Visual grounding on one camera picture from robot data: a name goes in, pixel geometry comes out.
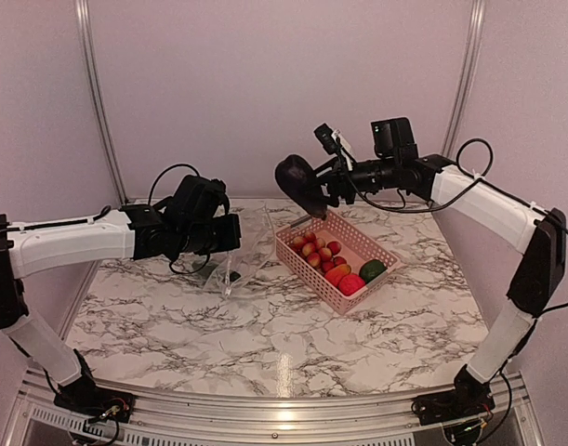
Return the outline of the dark purple eggplant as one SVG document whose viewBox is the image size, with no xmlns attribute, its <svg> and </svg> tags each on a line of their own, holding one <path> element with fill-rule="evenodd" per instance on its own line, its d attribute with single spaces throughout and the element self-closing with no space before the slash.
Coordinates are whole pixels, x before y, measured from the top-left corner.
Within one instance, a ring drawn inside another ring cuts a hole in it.
<svg viewBox="0 0 568 446">
<path fill-rule="evenodd" d="M 280 190 L 310 216 L 325 219 L 327 201 L 310 164 L 297 154 L 288 155 L 275 168 Z"/>
</svg>

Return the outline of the clear zip top bag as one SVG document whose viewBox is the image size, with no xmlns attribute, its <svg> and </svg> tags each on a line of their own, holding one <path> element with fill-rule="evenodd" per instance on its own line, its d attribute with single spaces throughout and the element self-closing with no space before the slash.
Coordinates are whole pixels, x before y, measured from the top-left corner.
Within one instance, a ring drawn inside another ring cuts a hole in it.
<svg viewBox="0 0 568 446">
<path fill-rule="evenodd" d="M 271 260 L 275 253 L 275 227 L 265 202 L 254 206 L 242 206 L 235 214 L 240 218 L 241 246 L 233 251 L 212 255 L 210 261 L 227 269 L 238 271 L 242 277 L 236 282 L 204 285 L 203 290 L 219 293 L 224 297 L 240 295 L 256 274 Z"/>
</svg>

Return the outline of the long green cucumber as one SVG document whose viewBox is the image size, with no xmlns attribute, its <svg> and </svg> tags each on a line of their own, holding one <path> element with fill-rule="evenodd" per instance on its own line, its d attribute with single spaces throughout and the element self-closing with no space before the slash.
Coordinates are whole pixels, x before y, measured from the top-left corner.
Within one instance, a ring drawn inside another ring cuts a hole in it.
<svg viewBox="0 0 568 446">
<path fill-rule="evenodd" d="M 210 261 L 201 268 L 197 272 L 197 275 L 205 281 L 206 285 L 225 283 L 226 279 L 229 279 L 230 282 L 236 282 L 242 277 L 238 271 L 227 269 L 225 266 L 214 261 Z"/>
</svg>

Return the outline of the red yellow lychee bunch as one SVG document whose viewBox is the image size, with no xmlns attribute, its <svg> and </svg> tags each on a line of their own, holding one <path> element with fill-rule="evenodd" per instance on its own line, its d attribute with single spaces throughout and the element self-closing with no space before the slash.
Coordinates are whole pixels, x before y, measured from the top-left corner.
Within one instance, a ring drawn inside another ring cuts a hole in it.
<svg viewBox="0 0 568 446">
<path fill-rule="evenodd" d="M 289 242 L 289 247 L 322 274 L 348 263 L 347 259 L 342 256 L 343 246 L 339 241 L 317 237 L 312 231 L 305 231 L 294 237 Z"/>
</svg>

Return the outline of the pink perforated plastic basket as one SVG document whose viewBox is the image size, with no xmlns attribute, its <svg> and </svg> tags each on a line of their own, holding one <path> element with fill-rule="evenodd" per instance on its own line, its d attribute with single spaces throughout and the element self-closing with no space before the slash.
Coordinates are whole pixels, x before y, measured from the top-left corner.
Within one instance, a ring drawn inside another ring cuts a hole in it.
<svg viewBox="0 0 568 446">
<path fill-rule="evenodd" d="M 293 240 L 307 232 L 312 232 L 316 237 L 321 237 L 327 242 L 339 242 L 340 254 L 348 261 L 350 273 L 354 276 L 359 274 L 364 264 L 374 260 L 382 263 L 384 270 L 373 279 L 367 280 L 364 286 L 355 286 L 351 294 L 345 295 L 337 284 L 325 278 L 324 272 L 317 270 L 305 260 L 300 249 L 293 247 Z M 325 219 L 301 217 L 277 230 L 275 237 L 277 257 L 340 315 L 346 314 L 363 302 L 381 288 L 392 273 L 403 266 L 399 257 L 333 211 L 330 211 Z"/>
</svg>

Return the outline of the orange red mango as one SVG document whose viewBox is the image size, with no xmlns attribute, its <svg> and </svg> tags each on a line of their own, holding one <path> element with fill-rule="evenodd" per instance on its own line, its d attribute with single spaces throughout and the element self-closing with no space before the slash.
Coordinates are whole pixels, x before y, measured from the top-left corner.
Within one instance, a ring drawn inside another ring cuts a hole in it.
<svg viewBox="0 0 568 446">
<path fill-rule="evenodd" d="M 344 277 L 351 273 L 351 267 L 348 264 L 340 264 L 331 268 L 324 274 L 324 278 L 334 287 L 338 287 Z"/>
</svg>

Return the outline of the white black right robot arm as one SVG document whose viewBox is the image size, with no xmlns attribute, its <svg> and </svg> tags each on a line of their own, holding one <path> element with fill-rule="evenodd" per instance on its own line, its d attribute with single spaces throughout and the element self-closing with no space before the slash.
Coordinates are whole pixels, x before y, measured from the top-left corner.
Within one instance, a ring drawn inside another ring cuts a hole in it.
<svg viewBox="0 0 568 446">
<path fill-rule="evenodd" d="M 465 416 L 482 402 L 481 386 L 491 381 L 525 345 L 537 322 L 552 308 L 564 275 L 566 223 L 558 209 L 524 203 L 438 154 L 396 162 L 391 159 L 348 164 L 332 159 L 301 177 L 293 199 L 310 215 L 322 217 L 341 200 L 382 189 L 403 190 L 433 204 L 452 208 L 486 227 L 522 254 L 507 292 L 507 303 L 471 360 L 455 378 L 446 407 Z"/>
</svg>

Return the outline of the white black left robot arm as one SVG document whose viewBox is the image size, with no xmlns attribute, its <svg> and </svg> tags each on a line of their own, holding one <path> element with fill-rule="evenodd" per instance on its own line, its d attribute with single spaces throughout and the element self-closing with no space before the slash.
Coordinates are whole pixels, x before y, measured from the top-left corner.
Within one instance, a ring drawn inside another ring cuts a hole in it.
<svg viewBox="0 0 568 446">
<path fill-rule="evenodd" d="M 95 216 L 11 223 L 0 214 L 0 331 L 67 389 L 81 412 L 96 413 L 104 402 L 102 391 L 79 355 L 29 310 L 23 279 L 107 259 L 209 258 L 238 249 L 241 239 L 240 218 L 230 210 L 225 183 L 198 175 L 183 178 L 157 203 L 105 207 Z"/>
</svg>

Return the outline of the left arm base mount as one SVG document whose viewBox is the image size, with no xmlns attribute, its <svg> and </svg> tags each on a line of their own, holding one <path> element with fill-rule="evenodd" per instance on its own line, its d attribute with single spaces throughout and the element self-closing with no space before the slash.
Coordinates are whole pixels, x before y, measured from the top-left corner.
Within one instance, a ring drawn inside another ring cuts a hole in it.
<svg viewBox="0 0 568 446">
<path fill-rule="evenodd" d="M 73 351 L 80 365 L 80 375 L 67 386 L 58 385 L 53 400 L 57 407 L 89 415 L 91 423 L 113 418 L 119 423 L 127 423 L 133 411 L 133 394 L 100 387 L 85 358 L 75 349 Z"/>
</svg>

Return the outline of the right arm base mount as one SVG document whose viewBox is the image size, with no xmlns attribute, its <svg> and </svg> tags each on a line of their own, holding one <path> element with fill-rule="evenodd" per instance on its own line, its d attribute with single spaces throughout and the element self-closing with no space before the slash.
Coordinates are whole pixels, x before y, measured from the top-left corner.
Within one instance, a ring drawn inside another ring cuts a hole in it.
<svg viewBox="0 0 568 446">
<path fill-rule="evenodd" d="M 490 413 L 494 408 L 489 384 L 465 375 L 455 379 L 452 389 L 419 395 L 411 404 L 412 413 L 422 426 Z"/>
</svg>

